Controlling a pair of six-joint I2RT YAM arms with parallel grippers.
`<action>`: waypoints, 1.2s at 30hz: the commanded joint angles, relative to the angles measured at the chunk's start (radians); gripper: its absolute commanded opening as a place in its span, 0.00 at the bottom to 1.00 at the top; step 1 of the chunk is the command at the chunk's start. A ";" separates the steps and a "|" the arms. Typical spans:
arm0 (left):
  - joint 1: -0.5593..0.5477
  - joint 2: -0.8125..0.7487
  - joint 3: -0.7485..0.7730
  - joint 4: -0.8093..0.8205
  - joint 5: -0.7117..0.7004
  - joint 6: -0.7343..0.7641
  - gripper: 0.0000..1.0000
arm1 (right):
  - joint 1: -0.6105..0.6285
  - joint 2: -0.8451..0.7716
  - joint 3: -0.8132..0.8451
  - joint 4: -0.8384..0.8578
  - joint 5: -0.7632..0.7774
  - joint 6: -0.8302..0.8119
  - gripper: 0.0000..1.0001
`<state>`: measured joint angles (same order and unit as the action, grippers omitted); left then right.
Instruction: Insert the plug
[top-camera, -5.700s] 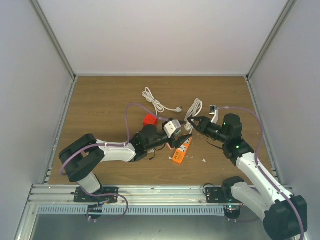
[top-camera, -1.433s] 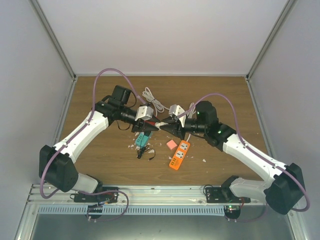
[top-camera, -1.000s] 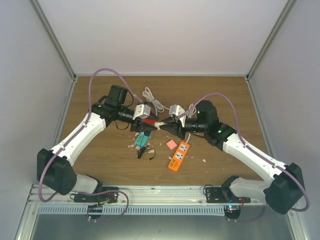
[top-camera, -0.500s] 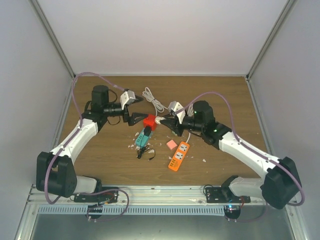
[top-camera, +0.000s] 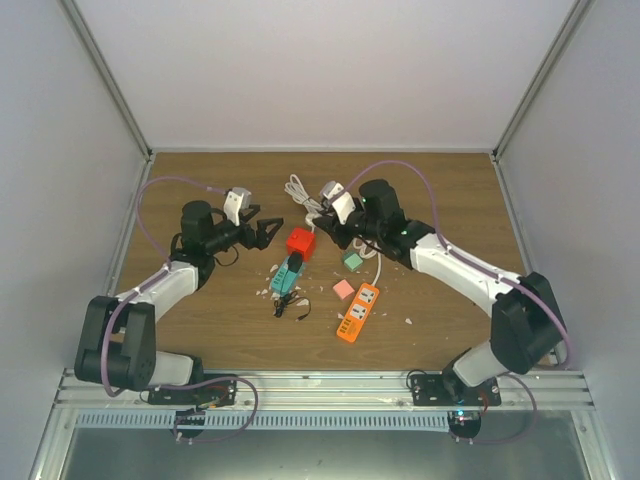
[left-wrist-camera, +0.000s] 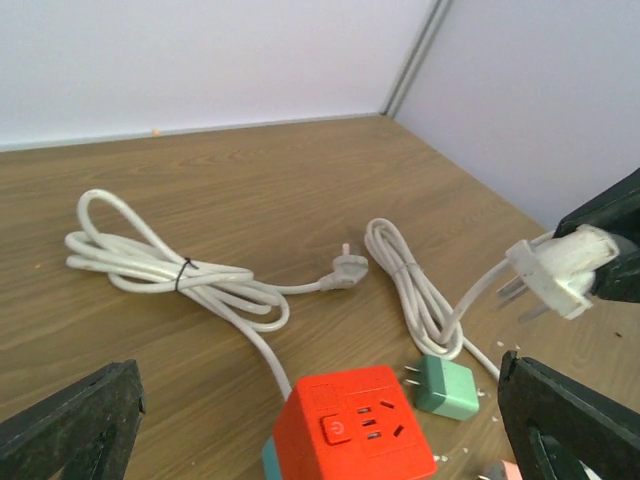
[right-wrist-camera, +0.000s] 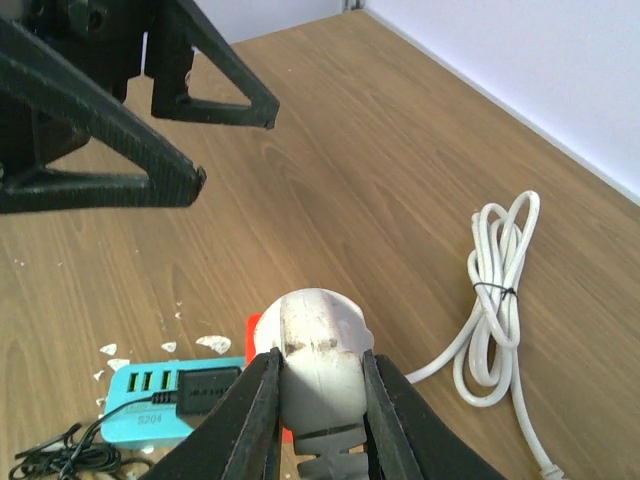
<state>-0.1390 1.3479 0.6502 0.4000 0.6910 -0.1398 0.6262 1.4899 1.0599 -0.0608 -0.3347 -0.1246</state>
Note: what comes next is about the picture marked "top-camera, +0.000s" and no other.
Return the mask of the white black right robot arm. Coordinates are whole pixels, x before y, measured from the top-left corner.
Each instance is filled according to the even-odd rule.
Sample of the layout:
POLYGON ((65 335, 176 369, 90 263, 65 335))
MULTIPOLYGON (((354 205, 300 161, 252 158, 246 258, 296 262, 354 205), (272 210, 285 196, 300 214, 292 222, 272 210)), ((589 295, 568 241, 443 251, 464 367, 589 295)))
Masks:
POLYGON ((495 267, 450 243, 437 223, 407 218, 386 180, 363 183, 357 197, 331 181, 313 199, 297 176, 290 177, 285 190, 305 209, 307 225, 327 233, 340 248, 355 239, 369 243, 379 255, 444 283, 488 315, 488 340, 454 358, 442 372, 443 393, 451 403, 468 403, 480 384, 499 375, 528 373, 557 344, 567 342, 559 306, 543 275, 521 276, 495 267))

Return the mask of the pink square adapter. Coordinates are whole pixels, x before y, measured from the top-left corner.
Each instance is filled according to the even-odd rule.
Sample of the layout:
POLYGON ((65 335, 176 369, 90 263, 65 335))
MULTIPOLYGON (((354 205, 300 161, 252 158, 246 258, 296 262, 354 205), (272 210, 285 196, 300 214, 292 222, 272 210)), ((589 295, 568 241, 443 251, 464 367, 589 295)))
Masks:
POLYGON ((337 282, 332 289, 341 300, 347 299, 355 292, 353 286, 346 279, 337 282))

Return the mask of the green square adapter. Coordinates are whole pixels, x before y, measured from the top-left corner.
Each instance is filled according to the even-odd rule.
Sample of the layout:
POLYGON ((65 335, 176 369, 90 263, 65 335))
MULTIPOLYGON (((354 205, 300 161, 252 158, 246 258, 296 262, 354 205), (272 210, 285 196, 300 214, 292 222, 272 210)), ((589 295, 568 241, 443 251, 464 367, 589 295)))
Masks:
POLYGON ((363 264, 363 259, 358 253, 349 251, 343 255, 342 263, 350 272, 356 272, 363 264))

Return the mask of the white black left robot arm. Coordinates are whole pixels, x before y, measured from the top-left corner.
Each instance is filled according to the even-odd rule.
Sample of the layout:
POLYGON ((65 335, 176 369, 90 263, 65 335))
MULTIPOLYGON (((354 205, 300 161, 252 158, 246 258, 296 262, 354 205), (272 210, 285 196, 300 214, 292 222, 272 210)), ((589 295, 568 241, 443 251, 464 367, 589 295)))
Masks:
POLYGON ((88 304, 74 363, 75 377, 100 384, 112 397, 124 390, 164 387, 185 404, 203 398, 205 378, 196 358, 157 348, 156 324, 182 299, 209 280, 216 255, 242 246, 263 250, 284 225, 281 217, 249 221, 260 211, 233 213, 203 200, 182 208, 168 261, 138 286, 117 296, 96 296, 88 304))

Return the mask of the black power adapter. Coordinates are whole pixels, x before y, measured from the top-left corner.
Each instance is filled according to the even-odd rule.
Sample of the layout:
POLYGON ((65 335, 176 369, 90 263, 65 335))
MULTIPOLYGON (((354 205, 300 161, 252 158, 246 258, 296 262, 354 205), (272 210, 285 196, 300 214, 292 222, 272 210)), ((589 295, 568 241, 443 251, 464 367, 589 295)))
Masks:
POLYGON ((299 252, 293 252, 287 259, 287 270, 298 273, 304 263, 304 257, 299 252))

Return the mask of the red cube power socket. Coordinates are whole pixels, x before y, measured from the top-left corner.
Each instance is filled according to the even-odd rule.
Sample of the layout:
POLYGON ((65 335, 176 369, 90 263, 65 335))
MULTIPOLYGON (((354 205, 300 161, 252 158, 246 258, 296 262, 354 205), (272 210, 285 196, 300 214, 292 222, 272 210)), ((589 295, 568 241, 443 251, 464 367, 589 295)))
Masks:
POLYGON ((311 230, 296 227, 287 238, 285 245, 289 255, 298 253, 304 262, 308 262, 316 248, 316 235, 311 230))

